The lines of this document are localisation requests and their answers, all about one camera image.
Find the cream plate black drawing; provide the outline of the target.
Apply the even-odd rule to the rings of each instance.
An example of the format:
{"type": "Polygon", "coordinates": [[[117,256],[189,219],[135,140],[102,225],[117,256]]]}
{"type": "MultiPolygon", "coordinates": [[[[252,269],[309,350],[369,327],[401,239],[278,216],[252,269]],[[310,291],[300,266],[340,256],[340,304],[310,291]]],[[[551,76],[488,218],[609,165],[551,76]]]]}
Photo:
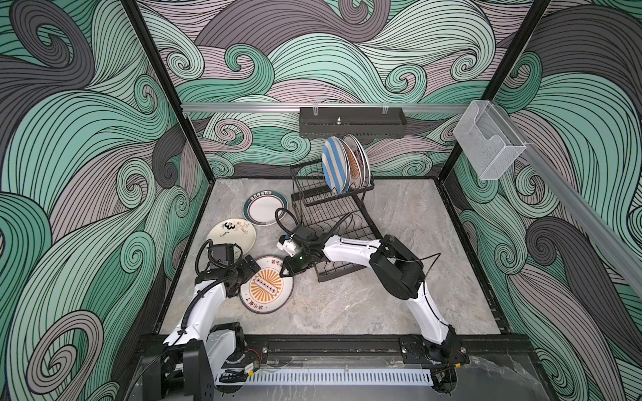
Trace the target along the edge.
{"type": "Polygon", "coordinates": [[[236,259],[245,256],[254,246],[257,239],[257,232],[254,225],[242,218],[230,218],[217,223],[207,235],[207,240],[213,244],[237,244],[240,249],[234,247],[236,259]]]}

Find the black wire dish rack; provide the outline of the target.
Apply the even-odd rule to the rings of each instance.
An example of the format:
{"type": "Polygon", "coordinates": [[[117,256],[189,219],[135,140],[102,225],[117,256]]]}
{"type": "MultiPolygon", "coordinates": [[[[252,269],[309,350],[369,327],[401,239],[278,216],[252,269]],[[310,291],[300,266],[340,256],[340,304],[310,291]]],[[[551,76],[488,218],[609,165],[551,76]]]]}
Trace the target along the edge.
{"type": "Polygon", "coordinates": [[[381,239],[364,204],[373,183],[338,193],[329,188],[321,160],[291,165],[289,171],[293,193],[289,217],[283,219],[288,228],[294,231],[299,226],[307,227],[317,238],[330,234],[355,240],[381,239]]]}

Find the orange sunburst plate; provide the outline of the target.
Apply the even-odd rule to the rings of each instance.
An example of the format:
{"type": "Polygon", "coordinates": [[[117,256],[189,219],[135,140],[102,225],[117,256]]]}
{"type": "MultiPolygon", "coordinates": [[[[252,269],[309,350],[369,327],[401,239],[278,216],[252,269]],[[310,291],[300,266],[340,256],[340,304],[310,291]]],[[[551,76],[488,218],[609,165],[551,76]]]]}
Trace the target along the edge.
{"type": "Polygon", "coordinates": [[[282,277],[284,260],[265,256],[256,260],[259,271],[242,284],[239,297],[245,308],[257,314],[270,314],[279,310],[290,299],[294,279],[282,277]]]}
{"type": "Polygon", "coordinates": [[[348,145],[344,145],[344,149],[349,162],[350,187],[357,190],[362,184],[361,168],[353,150],[348,145]]]}

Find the blue striped plate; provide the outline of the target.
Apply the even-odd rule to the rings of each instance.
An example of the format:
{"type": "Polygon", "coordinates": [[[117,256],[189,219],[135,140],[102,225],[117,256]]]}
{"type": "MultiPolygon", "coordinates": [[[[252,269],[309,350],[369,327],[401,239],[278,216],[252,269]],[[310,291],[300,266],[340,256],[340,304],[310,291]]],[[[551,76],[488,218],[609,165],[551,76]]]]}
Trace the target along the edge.
{"type": "Polygon", "coordinates": [[[327,138],[324,143],[322,169],[330,190],[341,194],[349,189],[349,160],[343,142],[334,136],[327,138]]]}

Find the white plate red characters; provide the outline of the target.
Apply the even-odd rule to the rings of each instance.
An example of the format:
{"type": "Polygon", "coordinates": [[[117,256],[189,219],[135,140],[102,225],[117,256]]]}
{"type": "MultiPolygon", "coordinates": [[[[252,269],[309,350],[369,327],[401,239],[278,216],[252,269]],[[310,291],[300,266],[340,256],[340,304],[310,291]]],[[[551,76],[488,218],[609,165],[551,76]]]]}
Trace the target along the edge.
{"type": "Polygon", "coordinates": [[[354,135],[346,135],[343,138],[343,142],[346,145],[348,145],[348,147],[351,148],[351,150],[353,150],[353,152],[355,153],[355,156],[361,168],[362,184],[360,188],[364,188],[365,187],[364,186],[365,185],[365,168],[364,168],[364,156],[363,156],[363,150],[362,150],[363,146],[361,145],[359,140],[357,140],[357,138],[354,137],[354,135]]]}

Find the white plate green flower outline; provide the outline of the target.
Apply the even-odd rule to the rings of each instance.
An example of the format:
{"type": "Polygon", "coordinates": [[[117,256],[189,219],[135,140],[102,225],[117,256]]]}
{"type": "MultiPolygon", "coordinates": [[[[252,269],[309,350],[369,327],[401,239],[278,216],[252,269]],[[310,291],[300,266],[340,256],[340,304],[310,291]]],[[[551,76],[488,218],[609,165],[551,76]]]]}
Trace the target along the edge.
{"type": "Polygon", "coordinates": [[[364,149],[363,150],[363,156],[364,156],[364,168],[365,168],[365,187],[371,186],[372,183],[372,171],[369,163],[369,157],[367,154],[367,151],[364,149]]]}

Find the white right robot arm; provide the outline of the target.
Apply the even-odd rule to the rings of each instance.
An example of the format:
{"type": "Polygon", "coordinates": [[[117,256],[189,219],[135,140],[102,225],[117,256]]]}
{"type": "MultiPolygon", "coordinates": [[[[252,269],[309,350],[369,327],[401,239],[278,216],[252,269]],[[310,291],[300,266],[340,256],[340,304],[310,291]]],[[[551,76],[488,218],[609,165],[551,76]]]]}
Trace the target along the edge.
{"type": "Polygon", "coordinates": [[[369,267],[391,296],[406,302],[431,360],[447,366],[469,362],[456,330],[441,315],[427,288],[423,259],[398,238],[386,235],[378,240],[357,240],[337,235],[343,223],[352,218],[350,212],[320,236],[283,207],[274,212],[274,218],[284,231],[278,248],[288,254],[279,272],[281,277],[299,275],[321,262],[369,267]]]}

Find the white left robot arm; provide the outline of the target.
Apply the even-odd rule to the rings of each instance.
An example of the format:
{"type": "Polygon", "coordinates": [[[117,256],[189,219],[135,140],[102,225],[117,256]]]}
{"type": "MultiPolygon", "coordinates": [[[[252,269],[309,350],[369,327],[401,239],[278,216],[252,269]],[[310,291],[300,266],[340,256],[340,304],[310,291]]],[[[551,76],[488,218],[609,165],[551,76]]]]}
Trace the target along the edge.
{"type": "Polygon", "coordinates": [[[194,293],[179,324],[163,340],[145,351],[125,400],[162,400],[167,396],[213,400],[217,376],[229,361],[246,354],[244,333],[238,322],[216,325],[218,310],[239,294],[259,266],[244,255],[237,243],[203,243],[195,262],[194,293]]]}

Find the green-rimmed white plate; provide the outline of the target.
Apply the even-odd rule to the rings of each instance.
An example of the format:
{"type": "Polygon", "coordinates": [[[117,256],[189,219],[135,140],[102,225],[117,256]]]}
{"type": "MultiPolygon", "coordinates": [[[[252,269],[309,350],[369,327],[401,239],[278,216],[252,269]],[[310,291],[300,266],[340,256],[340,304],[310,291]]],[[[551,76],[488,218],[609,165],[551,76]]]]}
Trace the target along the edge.
{"type": "Polygon", "coordinates": [[[265,227],[276,223],[275,213],[279,208],[289,208],[286,197],[275,190],[261,190],[247,198],[243,215],[252,224],[265,227]]]}

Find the black wall-mounted tray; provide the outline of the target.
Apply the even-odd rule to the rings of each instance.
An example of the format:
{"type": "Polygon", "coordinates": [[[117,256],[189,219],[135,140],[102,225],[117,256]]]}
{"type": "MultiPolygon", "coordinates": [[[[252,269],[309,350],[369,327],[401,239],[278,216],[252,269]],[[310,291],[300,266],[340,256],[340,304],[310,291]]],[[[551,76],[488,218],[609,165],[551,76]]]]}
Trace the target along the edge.
{"type": "Polygon", "coordinates": [[[399,139],[407,126],[402,108],[313,106],[299,110],[299,133],[306,139],[346,135],[360,140],[399,139]]]}

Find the aluminium rail back wall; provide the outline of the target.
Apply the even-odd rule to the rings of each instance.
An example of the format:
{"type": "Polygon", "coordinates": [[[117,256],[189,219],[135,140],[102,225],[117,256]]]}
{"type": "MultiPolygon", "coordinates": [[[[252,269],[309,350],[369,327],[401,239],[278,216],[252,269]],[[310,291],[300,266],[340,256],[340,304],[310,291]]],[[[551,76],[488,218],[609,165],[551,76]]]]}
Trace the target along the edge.
{"type": "Polygon", "coordinates": [[[401,108],[408,114],[461,114],[466,111],[468,104],[463,105],[439,105],[439,104],[318,104],[318,103],[182,103],[182,111],[185,113],[298,113],[301,108],[368,108],[381,111],[390,108],[401,108]]]}

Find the aluminium rail wall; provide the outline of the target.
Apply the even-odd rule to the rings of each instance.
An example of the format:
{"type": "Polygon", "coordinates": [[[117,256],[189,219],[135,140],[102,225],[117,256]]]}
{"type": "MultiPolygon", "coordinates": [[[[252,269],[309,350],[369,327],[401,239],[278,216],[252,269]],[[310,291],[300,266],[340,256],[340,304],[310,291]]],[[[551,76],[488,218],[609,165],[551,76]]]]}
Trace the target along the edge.
{"type": "Polygon", "coordinates": [[[463,105],[439,105],[439,104],[318,104],[318,103],[182,103],[182,111],[185,113],[298,113],[301,108],[368,108],[381,111],[390,108],[401,108],[408,114],[461,114],[466,111],[468,104],[463,105]]]}
{"type": "Polygon", "coordinates": [[[601,254],[640,295],[641,249],[628,239],[627,229],[610,226],[582,197],[599,183],[598,163],[589,161],[590,157],[596,157],[595,153],[575,155],[559,132],[533,113],[524,111],[510,116],[498,105],[493,106],[493,113],[499,133],[523,148],[522,156],[574,216],[601,254]]]}

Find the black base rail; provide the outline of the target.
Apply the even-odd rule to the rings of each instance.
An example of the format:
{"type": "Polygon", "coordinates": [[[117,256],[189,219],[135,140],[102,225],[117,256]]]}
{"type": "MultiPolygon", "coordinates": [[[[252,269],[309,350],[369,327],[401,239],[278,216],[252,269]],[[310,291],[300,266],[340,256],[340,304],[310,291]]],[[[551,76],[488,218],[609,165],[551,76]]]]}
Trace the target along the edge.
{"type": "Polygon", "coordinates": [[[262,366],[283,366],[294,359],[374,359],[423,368],[462,364],[464,359],[488,355],[529,354],[527,336],[519,334],[461,335],[447,358],[418,334],[321,335],[247,334],[235,359],[225,358],[224,367],[258,361],[262,366]]]}

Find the clear acrylic wall box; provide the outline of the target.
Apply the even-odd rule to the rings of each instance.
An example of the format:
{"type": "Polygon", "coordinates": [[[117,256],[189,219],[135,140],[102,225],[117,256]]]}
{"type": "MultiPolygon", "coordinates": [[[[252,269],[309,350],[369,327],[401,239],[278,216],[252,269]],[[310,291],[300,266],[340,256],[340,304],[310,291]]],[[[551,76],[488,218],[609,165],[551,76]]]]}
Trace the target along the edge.
{"type": "Polygon", "coordinates": [[[472,101],[453,134],[482,181],[499,180],[527,148],[509,114],[490,100],[472,101]]]}

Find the aluminium rail right wall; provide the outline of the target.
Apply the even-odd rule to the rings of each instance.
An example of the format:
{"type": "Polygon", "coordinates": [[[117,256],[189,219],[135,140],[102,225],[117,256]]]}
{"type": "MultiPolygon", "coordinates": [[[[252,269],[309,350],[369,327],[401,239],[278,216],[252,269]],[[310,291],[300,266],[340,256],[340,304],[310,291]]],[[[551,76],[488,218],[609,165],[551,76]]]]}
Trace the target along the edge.
{"type": "Polygon", "coordinates": [[[599,183],[598,163],[589,161],[590,157],[596,157],[595,153],[575,155],[559,132],[533,113],[524,111],[510,116],[498,105],[493,106],[493,113],[499,133],[523,148],[522,156],[574,216],[601,254],[640,295],[641,249],[628,239],[627,229],[610,226],[582,197],[599,183]]]}

